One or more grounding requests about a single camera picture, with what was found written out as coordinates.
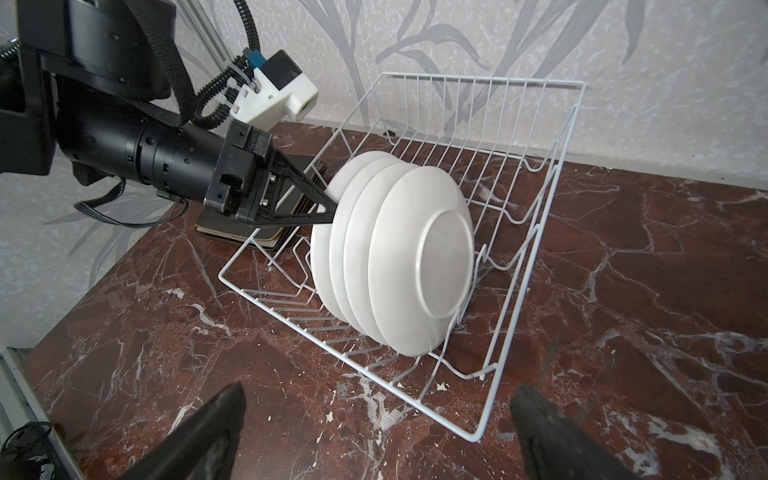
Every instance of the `white wire dish rack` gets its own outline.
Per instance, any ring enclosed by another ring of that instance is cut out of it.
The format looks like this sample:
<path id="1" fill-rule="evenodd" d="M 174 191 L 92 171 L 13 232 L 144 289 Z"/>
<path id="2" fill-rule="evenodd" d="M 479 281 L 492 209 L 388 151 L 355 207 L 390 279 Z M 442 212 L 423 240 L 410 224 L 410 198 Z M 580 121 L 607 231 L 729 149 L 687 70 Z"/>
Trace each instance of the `white wire dish rack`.
<path id="1" fill-rule="evenodd" d="M 275 272 L 267 285 L 235 284 L 249 283 L 236 277 L 252 262 L 241 254 L 253 235 L 219 279 L 414 409 L 477 442 L 499 391 L 584 89 L 581 81 L 386 72 L 307 168 L 322 161 L 335 171 L 363 151 L 387 150 L 455 178 L 475 226 L 475 270 L 448 338 L 428 355 L 399 356 L 323 308 L 308 267 L 308 228 L 295 228 L 274 255 L 253 242 L 259 261 Z"/>

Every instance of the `black cable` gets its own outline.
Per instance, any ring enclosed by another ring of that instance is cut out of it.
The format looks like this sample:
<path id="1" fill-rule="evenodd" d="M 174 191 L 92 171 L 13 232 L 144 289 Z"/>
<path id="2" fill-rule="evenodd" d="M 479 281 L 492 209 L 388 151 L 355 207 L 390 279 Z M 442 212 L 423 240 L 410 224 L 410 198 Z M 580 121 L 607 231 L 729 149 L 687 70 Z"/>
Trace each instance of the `black cable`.
<path id="1" fill-rule="evenodd" d="M 5 60 L 6 58 L 11 58 L 13 55 L 16 55 L 20 46 L 21 43 L 18 41 L 18 38 L 11 38 L 8 40 L 0 47 L 0 60 Z"/>
<path id="2" fill-rule="evenodd" d="M 237 7 L 237 13 L 240 14 L 240 19 L 243 21 L 243 28 L 245 28 L 245 35 L 248 37 L 248 48 L 251 51 L 261 51 L 261 45 L 259 43 L 259 32 L 256 30 L 256 23 L 253 21 L 253 16 L 250 14 L 250 9 L 246 0 L 234 0 Z"/>
<path id="3" fill-rule="evenodd" d="M 48 431 L 45 432 L 43 435 L 38 435 L 38 437 L 34 440 L 32 440 L 29 443 L 25 443 L 24 445 L 19 445 L 13 448 L 8 447 L 8 443 L 13 440 L 16 435 L 18 435 L 20 432 L 25 431 L 26 429 L 34 428 L 34 427 L 48 427 Z M 0 449 L 0 458 L 5 457 L 6 455 L 15 455 L 14 458 L 18 457 L 19 455 L 24 455 L 32 451 L 32 449 L 40 442 L 45 440 L 50 434 L 53 432 L 53 425 L 50 422 L 27 422 L 23 426 L 17 428 L 14 430 L 11 435 L 8 435 L 8 438 L 5 439 L 5 441 L 2 444 L 2 448 Z"/>
<path id="4" fill-rule="evenodd" d="M 74 205 L 74 209 L 80 212 L 81 214 L 84 214 L 87 217 L 93 218 L 94 220 L 98 220 L 103 223 L 109 223 L 110 225 L 118 225 L 120 227 L 128 227 L 128 228 L 146 228 L 146 227 L 154 227 L 155 225 L 160 225 L 161 223 L 166 223 L 172 220 L 176 220 L 178 217 L 181 217 L 182 215 L 184 215 L 184 212 L 186 212 L 187 208 L 189 208 L 190 206 L 187 199 L 182 198 L 181 201 L 179 202 L 184 205 L 184 208 L 181 209 L 181 212 L 165 220 L 155 220 L 154 222 L 147 222 L 147 223 L 121 222 L 119 220 L 115 220 L 112 217 L 108 217 L 107 215 L 104 215 L 102 212 L 96 210 L 96 207 L 100 207 L 101 205 L 108 204 L 113 200 L 117 200 L 123 194 L 124 191 L 125 191 L 125 179 L 121 178 L 120 183 L 112 187 L 112 190 L 109 190 L 107 194 L 104 195 L 103 197 L 95 198 L 93 200 L 83 200 L 82 202 L 77 202 Z"/>
<path id="5" fill-rule="evenodd" d="M 238 55 L 233 63 L 243 71 L 248 78 L 253 78 L 253 70 L 248 68 L 248 59 L 244 55 Z M 226 70 L 219 73 L 213 80 L 209 81 L 204 87 L 197 92 L 197 107 L 195 108 L 194 116 L 192 117 L 192 123 L 198 127 L 211 130 L 218 127 L 230 116 L 230 106 L 227 104 L 220 104 L 216 109 L 208 115 L 203 115 L 203 109 L 208 105 L 208 102 L 213 100 L 216 95 L 219 94 L 224 88 L 227 88 L 227 79 L 234 78 L 237 83 L 242 85 L 244 79 L 233 68 L 227 67 Z M 233 88 L 227 88 L 224 92 L 224 96 L 229 101 L 235 101 L 237 98 L 237 90 Z"/>
<path id="6" fill-rule="evenodd" d="M 253 21 L 253 16 L 250 14 L 250 9 L 246 0 L 233 0 L 237 12 L 240 14 L 240 20 L 243 21 L 243 28 L 245 29 L 245 35 L 248 38 L 248 48 L 251 51 L 261 51 L 261 44 L 259 42 L 259 32 L 256 30 L 256 23 Z M 249 79 L 253 79 L 253 70 L 248 65 L 248 59 L 244 55 L 238 55 L 233 63 L 246 74 Z M 221 73 L 219 73 L 213 80 L 209 81 L 204 87 L 197 92 L 197 106 L 195 108 L 194 116 L 192 117 L 192 123 L 198 127 L 205 128 L 206 130 L 212 130 L 227 119 L 230 116 L 230 106 L 227 104 L 219 104 L 208 115 L 203 115 L 208 102 L 213 100 L 216 95 L 224 91 L 227 88 L 227 79 L 230 77 L 237 80 L 238 85 L 242 85 L 243 77 L 236 72 L 233 68 L 228 67 Z M 234 102 L 237 98 L 237 90 L 233 88 L 227 88 L 224 92 L 224 96 L 227 100 Z"/>

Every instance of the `wall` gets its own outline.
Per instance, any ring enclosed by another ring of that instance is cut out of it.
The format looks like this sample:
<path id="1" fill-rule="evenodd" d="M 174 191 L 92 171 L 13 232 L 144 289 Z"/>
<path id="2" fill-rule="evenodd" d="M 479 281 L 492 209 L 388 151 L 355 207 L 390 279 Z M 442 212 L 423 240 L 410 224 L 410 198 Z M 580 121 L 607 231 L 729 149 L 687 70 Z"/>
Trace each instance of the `wall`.
<path id="1" fill-rule="evenodd" d="M 571 160 L 768 188 L 765 0 L 250 0 L 338 124 L 381 71 L 588 83 Z M 206 0 L 233 51 L 234 7 Z"/>

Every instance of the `marble countertop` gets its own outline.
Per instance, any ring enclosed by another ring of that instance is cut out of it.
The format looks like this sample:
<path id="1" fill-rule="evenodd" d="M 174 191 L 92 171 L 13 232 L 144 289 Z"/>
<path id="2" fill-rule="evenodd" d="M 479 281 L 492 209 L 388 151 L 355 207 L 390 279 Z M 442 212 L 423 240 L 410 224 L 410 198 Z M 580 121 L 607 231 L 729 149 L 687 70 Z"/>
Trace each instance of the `marble countertop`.
<path id="1" fill-rule="evenodd" d="M 314 154 L 330 130 L 275 133 Z M 478 443 L 229 291 L 217 274 L 237 248 L 196 235 L 199 212 L 151 229 L 25 360 L 90 479 L 119 476 L 238 380 L 235 479 L 525 478 L 508 414 L 523 383 L 646 478 L 768 478 L 765 193 L 566 164 Z"/>

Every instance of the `white plate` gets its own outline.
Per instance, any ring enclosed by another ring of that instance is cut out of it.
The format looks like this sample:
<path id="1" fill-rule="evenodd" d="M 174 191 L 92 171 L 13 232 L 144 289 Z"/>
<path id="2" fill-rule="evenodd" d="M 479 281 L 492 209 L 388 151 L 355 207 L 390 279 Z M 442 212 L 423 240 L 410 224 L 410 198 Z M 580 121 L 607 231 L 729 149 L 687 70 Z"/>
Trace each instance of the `white plate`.
<path id="1" fill-rule="evenodd" d="M 349 216 L 344 240 L 344 283 L 352 314 L 368 336 L 384 345 L 387 342 L 373 318 L 368 294 L 368 253 L 376 217 L 386 195 L 403 175 L 416 168 L 414 164 L 401 162 L 385 168 L 371 179 Z"/>
<path id="2" fill-rule="evenodd" d="M 453 179 L 437 167 L 403 175 L 379 210 L 368 259 L 373 316 L 389 346 L 419 356 L 445 340 L 469 290 L 474 252 Z"/>
<path id="3" fill-rule="evenodd" d="M 349 225 L 349 215 L 352 214 L 358 197 L 367 188 L 371 179 L 387 167 L 404 163 L 394 155 L 385 152 L 380 153 L 384 156 L 377 158 L 361 168 L 346 186 L 346 189 L 341 196 L 341 200 L 339 201 L 339 206 L 336 208 L 336 215 L 333 217 L 330 247 L 328 251 L 331 285 L 333 285 L 333 294 L 336 296 L 336 303 L 339 305 L 341 314 L 346 321 L 349 322 L 351 326 L 355 327 L 358 332 L 366 335 L 368 335 L 368 333 L 361 327 L 361 324 L 355 318 L 355 314 L 352 312 L 352 307 L 349 305 L 349 300 L 346 295 L 343 263 L 344 240 L 346 238 L 347 226 Z"/>
<path id="4" fill-rule="evenodd" d="M 346 186 L 355 174 L 376 158 L 380 158 L 384 153 L 385 152 L 370 151 L 348 160 L 328 183 L 326 194 L 338 203 Z M 317 210 L 323 212 L 325 211 L 325 208 L 319 206 Z M 335 317 L 346 321 L 341 314 L 339 305 L 336 303 L 336 297 L 333 295 L 333 286 L 331 285 L 331 275 L 328 264 L 330 238 L 330 223 L 312 227 L 312 236 L 310 237 L 310 268 L 312 269 L 312 278 L 315 283 L 315 289 L 317 290 L 320 299 L 323 301 L 323 304 Z"/>

